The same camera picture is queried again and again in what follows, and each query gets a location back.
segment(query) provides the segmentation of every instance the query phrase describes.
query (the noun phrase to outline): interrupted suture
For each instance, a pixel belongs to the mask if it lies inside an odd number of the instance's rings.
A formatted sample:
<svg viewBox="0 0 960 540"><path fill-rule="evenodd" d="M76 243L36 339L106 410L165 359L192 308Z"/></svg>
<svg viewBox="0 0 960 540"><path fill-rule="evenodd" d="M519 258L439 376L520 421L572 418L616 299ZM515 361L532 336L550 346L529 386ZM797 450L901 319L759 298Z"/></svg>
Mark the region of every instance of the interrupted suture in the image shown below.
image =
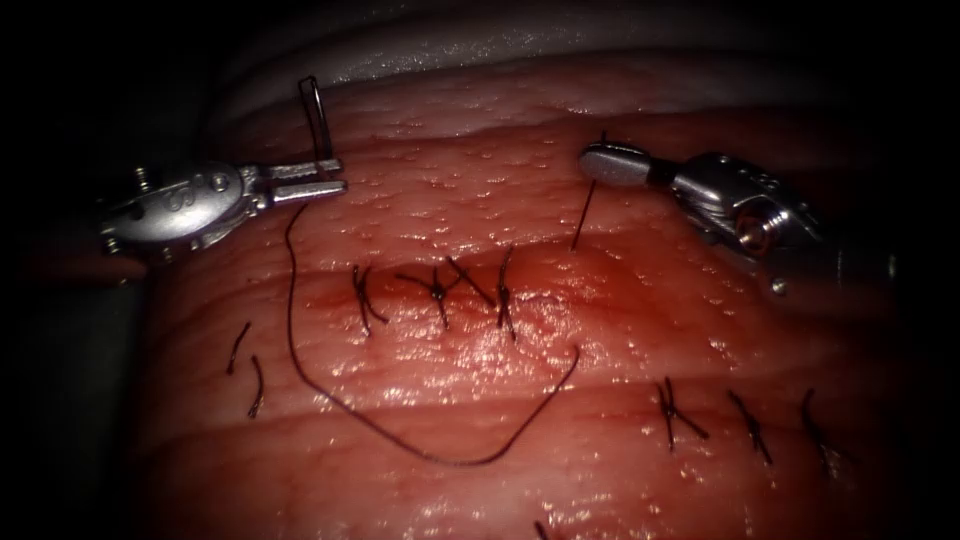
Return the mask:
<svg viewBox="0 0 960 540"><path fill-rule="evenodd" d="M750 411L747 410L747 406L743 403L743 399L741 399L736 392L733 390L727 390L727 396L730 398L730 401L736 405L737 409L740 410L740 414L743 416L744 422L747 423L747 434L750 436L750 440L753 441L754 451L763 454L764 463L767 465L773 465L773 458L770 456L770 451L767 450L767 444L763 442L763 436L760 434L760 422L757 421L756 417L750 414Z"/></svg>
<svg viewBox="0 0 960 540"><path fill-rule="evenodd" d="M443 323L443 328L446 329L446 330L449 330L449 329L450 329L450 321L447 320L447 310L446 310L446 308L443 307L443 300L444 300L444 298L447 297L447 293L450 291L450 289L456 287L457 284L460 283L460 280L463 279L463 276L462 276L462 275L458 275L458 276L457 276L457 279L453 280L453 283L451 283L451 284L449 284L449 285L443 285L443 284L440 283L440 278L437 277L437 267L436 267L436 266L433 267L433 282L432 282L432 283L427 283L426 281L424 281L424 280L422 280L422 279L420 279L420 278L416 278L416 277L413 277L413 276L408 276L408 275L406 275L406 274L397 273L397 274L394 274L394 276L395 276L397 279L402 279L402 280L404 280L404 281L409 281L409 282L411 282L411 283L416 283L417 285L420 285L421 287L423 287L424 289L426 289L427 292L430 293L430 297L433 298L434 301L437 303L437 309L440 310L440 321Z"/></svg>
<svg viewBox="0 0 960 540"><path fill-rule="evenodd" d="M663 387L660 386L659 383L656 383L656 385L657 385L657 393L660 396L660 412L661 414L663 414L663 419L667 422L667 439L668 439L668 444L670 446L670 453L672 454L675 449L675 444L673 439L673 419L674 418L677 418L678 420L686 424L690 429L693 430L694 433L697 434L697 437L700 437L701 439L704 439L704 440L709 439L710 434L707 433L705 429L698 426L696 423L694 423L693 420L688 418L687 415L683 414L682 412L680 412L679 409L677 409L677 405L673 397L673 383L670 382L670 377L664 377L663 382L664 382L664 385L666 385L667 387L666 396L664 396Z"/></svg>

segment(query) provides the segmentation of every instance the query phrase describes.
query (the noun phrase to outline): metal pin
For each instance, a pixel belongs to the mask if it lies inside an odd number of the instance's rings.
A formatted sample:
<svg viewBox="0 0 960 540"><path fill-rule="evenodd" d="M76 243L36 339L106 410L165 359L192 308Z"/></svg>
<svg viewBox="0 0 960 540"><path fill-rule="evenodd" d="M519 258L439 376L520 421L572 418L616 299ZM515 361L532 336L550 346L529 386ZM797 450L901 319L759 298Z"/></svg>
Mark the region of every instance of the metal pin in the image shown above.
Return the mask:
<svg viewBox="0 0 960 540"><path fill-rule="evenodd" d="M305 83L309 84L309 89L304 89ZM317 78L313 75L305 77L300 80L299 87L300 100L303 102L303 108L307 113L310 134L313 136L314 158L317 161L332 159L333 143L330 142L330 128L327 126L327 117L323 112L323 101L320 100L320 86L317 84Z"/></svg>
<svg viewBox="0 0 960 540"><path fill-rule="evenodd" d="M347 191L347 183L342 180L329 182L310 182L277 186L270 192L272 204L286 204L298 201L312 201L323 197L340 195Z"/></svg>

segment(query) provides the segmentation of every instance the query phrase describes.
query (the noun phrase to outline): suture thread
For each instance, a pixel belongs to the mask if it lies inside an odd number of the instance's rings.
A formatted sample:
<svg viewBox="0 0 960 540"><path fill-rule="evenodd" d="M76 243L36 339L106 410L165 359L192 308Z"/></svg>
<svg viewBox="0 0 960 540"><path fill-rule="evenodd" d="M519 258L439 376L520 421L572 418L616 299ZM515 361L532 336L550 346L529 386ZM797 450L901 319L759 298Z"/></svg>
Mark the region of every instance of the suture thread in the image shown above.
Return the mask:
<svg viewBox="0 0 960 540"><path fill-rule="evenodd" d="M590 208L590 201L593 199L593 192L597 189L597 180L590 182L590 191L587 192L587 202L583 203L583 212L580 213L580 223L577 224L577 232L573 235L573 243L570 244L570 251L577 250L577 242L580 240L580 231L583 229L583 222L587 219L587 208Z"/></svg>
<svg viewBox="0 0 960 540"><path fill-rule="evenodd" d="M367 320L368 311L383 324L390 322L390 319L377 313L377 310L373 309L373 304L370 303L370 297L367 296L367 275L370 273L371 268L373 267L368 266L363 271L363 275L360 275L360 267L353 265L353 291L357 296L357 303L360 304L360 319L363 321L363 333L367 337L373 337L373 331L370 330L370 321Z"/></svg>
<svg viewBox="0 0 960 540"><path fill-rule="evenodd" d="M507 322L507 329L510 330L510 337L514 342L517 341L517 332L513 328L513 317L510 316L510 289L507 288L507 262L510 261L510 254L513 253L513 244L507 248L506 255L503 256L503 264L500 265L500 277L497 279L497 297L500 299L500 313L497 315L497 328L503 328L503 322Z"/></svg>
<svg viewBox="0 0 960 540"><path fill-rule="evenodd" d="M513 433L513 435L510 436L509 439L507 439L506 443L504 443L503 446L501 446L497 451L493 452L492 454L481 457L481 458L477 458L477 459L464 459L464 460L447 459L442 456L438 456L436 454L430 453L421 448L418 448L404 441L399 436L394 435L393 433L387 431L386 428L380 426L378 423L371 420L369 417L367 417L367 415L354 409L353 407L348 405L346 402L342 401L340 398L333 395L333 393L331 393L329 390L321 386L319 383L314 382L307 375L306 371L304 371L303 365L300 363L300 357L297 356L297 351L293 343L293 295L294 295L294 291L296 289L296 283L297 283L297 255L294 252L293 244L290 241L290 231L293 230L293 226L296 224L297 219L299 219L303 211L306 210L307 206L308 205L305 204L301 206L299 210L297 210L297 212L293 215L293 218L290 220L290 223L287 224L287 228L283 234L284 242L286 243L286 246L287 246L287 251L290 254L290 287L287 294L287 347L290 351L290 358L293 361L293 367L296 370L297 376L300 378L300 380L303 381L304 384L306 384L307 386L309 386L310 388L318 392L320 395L330 400L331 403L336 405L345 413L352 416L355 420L367 426L368 428L373 430L375 433L377 433L384 439L390 441L391 443L396 445L398 448L416 457L419 457L420 459L423 459L425 461L437 463L440 465L449 465L453 467L475 467L475 466L487 465L489 463L493 463L497 459L500 459L501 457L503 457L510 450L510 448L513 447L514 443L517 442L517 440L520 438L523 432L526 431L526 429L530 426L530 424L533 423L533 420L536 419L536 417L540 415L540 413L543 411L544 408L546 408L546 406L550 403L550 401L552 401L553 398L560 393L560 389L563 387L564 384L566 384L570 376L573 375L574 370L577 368L577 364L579 364L580 362L580 347L574 345L575 354L573 357L573 362L571 362L570 368L563 374L563 376L554 386L553 390L551 390L550 393L547 395L547 397L545 397L543 401L541 401L540 404L537 405L537 407L533 410L530 416L528 416L526 420L524 420L523 423L520 424L520 427L517 428L517 430Z"/></svg>

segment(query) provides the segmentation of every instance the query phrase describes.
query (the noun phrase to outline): sutured incision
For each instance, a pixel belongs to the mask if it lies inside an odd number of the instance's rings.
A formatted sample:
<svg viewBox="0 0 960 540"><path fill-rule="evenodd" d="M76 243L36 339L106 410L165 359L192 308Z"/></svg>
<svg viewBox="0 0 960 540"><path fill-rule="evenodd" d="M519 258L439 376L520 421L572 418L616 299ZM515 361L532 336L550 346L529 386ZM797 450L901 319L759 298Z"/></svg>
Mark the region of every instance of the sutured incision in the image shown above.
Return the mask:
<svg viewBox="0 0 960 540"><path fill-rule="evenodd" d="M483 289L481 289L480 286L477 285L477 282L474 281L472 277L470 277L470 274L468 274L465 269L461 268L460 265L458 265L457 262L454 261L453 258L450 257L449 255L447 255L447 262L450 263L450 266L452 266L454 270L456 270L457 275L460 276L464 281L466 281L467 284L473 288L474 292L476 292L477 294L480 295L481 298L483 298L483 301L486 302L488 306L490 307L497 306L497 303L494 302L493 298L490 298L489 294L483 292Z"/></svg>
<svg viewBox="0 0 960 540"><path fill-rule="evenodd" d="M253 369L257 371L257 397L253 400L250 410L247 411L247 416L253 420L260 412L260 407L263 406L263 369L260 367L260 360L257 360L257 355L251 356L250 362L253 363Z"/></svg>
<svg viewBox="0 0 960 540"><path fill-rule="evenodd" d="M370 273L371 268L373 267L368 266L361 274L360 267L353 265L353 290L357 296L357 303L360 305L360 319L363 321L363 334L367 337L373 337L373 331L370 330L370 321L367 320L367 312L383 324L390 322L390 319L377 313L377 310L373 309L373 305L370 304L370 298L367 296L367 275Z"/></svg>
<svg viewBox="0 0 960 540"><path fill-rule="evenodd" d="M560 389L563 388L563 385L566 384L567 380L573 375L574 370L577 368L577 365L580 363L580 347L574 345L574 357L573 361L570 363L570 367L567 371L560 377L560 380L557 381L557 384L554 385L553 389L547 394L539 405L534 408L533 412L520 424L516 431L513 432L513 435L506 440L506 442L495 452L490 455L483 456L476 459L448 459L436 454L430 453L422 448L418 448L400 438L398 435L387 431L380 424L371 420L367 415L362 412L354 409L343 400L335 396L329 390L315 382L311 379L306 371L303 369L303 365L300 362L300 357L297 356L297 350L293 343L293 295L296 290L297 284L297 255L293 250L293 243L290 241L290 231L293 230L294 225L297 223L300 215L303 214L303 211L306 210L307 205L303 205L299 210L293 215L293 218L290 220L290 223L287 224L287 228L284 231L283 238L287 246L287 252L290 254L290 287L287 291L287 348L290 351L290 359L293 361L293 367L297 372L297 376L303 381L304 384L318 392L320 395L330 400L335 406L343 410L345 413L352 416L355 420L361 424L367 426L375 433L383 437L384 439L390 441L398 448L413 454L414 456L419 457L425 461L430 461L433 463L438 463L441 465L449 465L454 467L475 467L479 465L487 465L493 463L494 461L503 457L511 447L517 442L520 436L524 431L533 423L537 416L550 404L550 401L560 393Z"/></svg>
<svg viewBox="0 0 960 540"><path fill-rule="evenodd" d="M433 283L427 283L420 278L415 278L406 274L395 274L395 276L397 279L416 283L417 285L427 289L427 292L430 293L430 297L437 302L437 309L440 310L440 321L443 322L443 327L447 330L450 329L450 321L447 320L447 310L443 307L443 299L447 297L447 292L449 292L450 289L456 287L457 284L460 283L460 280L463 279L463 275L457 275L457 279L453 280L453 283L446 286L440 283L440 278L437 277L436 266L433 267Z"/></svg>
<svg viewBox="0 0 960 540"><path fill-rule="evenodd" d="M830 459L827 457L828 453L843 457L851 463L856 463L857 459L824 437L823 430L820 429L820 426L818 426L810 416L811 399L813 399L813 388L807 389L807 393L803 395L803 404L800 405L800 418L803 421L803 428L817 445L817 453L820 455L820 466L824 476L830 476Z"/></svg>
<svg viewBox="0 0 960 540"><path fill-rule="evenodd" d="M543 523L534 521L533 528L537 530L537 538L540 540L550 540L550 537L547 536L547 530L543 527Z"/></svg>
<svg viewBox="0 0 960 540"><path fill-rule="evenodd" d="M510 330L510 337L517 341L517 332L513 329L513 317L510 316L510 289L507 288L507 262L510 261L510 254L513 253L513 245L507 248L506 255L503 256L503 264L500 265L500 277L497 279L497 298L500 299L500 313L497 315L497 328L503 328L503 322L507 322L507 329Z"/></svg>
<svg viewBox="0 0 960 540"><path fill-rule="evenodd" d="M237 350L240 349L240 342L243 341L243 336L247 335L248 330L250 330L250 321L243 325L243 330L233 342L233 351L230 353L230 361L227 362L227 375L233 375L233 367L237 363Z"/></svg>
<svg viewBox="0 0 960 540"><path fill-rule="evenodd" d="M673 418L674 417L676 417L681 422L689 426L690 429L692 429L694 433L697 434L697 437L700 437L701 439L704 439L704 440L709 439L710 434L707 433L705 429L698 426L696 423L694 423L693 420L690 420L690 418L688 418L687 415L683 414L677 409L676 402L673 399L673 384L670 382L670 377L664 377L663 382L667 387L666 396L664 396L663 387L660 386L659 383L657 383L657 393L660 395L660 412L663 413L663 418L664 420L667 421L667 438L670 445L670 453L671 454L673 453L674 446L675 446L673 441Z"/></svg>
<svg viewBox="0 0 960 540"><path fill-rule="evenodd" d="M750 414L750 411L747 410L747 406L743 403L743 400L740 399L740 396L738 396L736 392L733 390L727 390L727 395L730 396L730 401L733 401L733 404L737 406L737 409L740 409L740 414L743 415L743 420L747 423L747 434L750 435L750 440L753 441L754 451L763 454L763 461L767 465L773 465L773 458L770 457L770 452L767 450L767 445L763 442L763 436L760 434L760 422L757 421L756 417Z"/></svg>

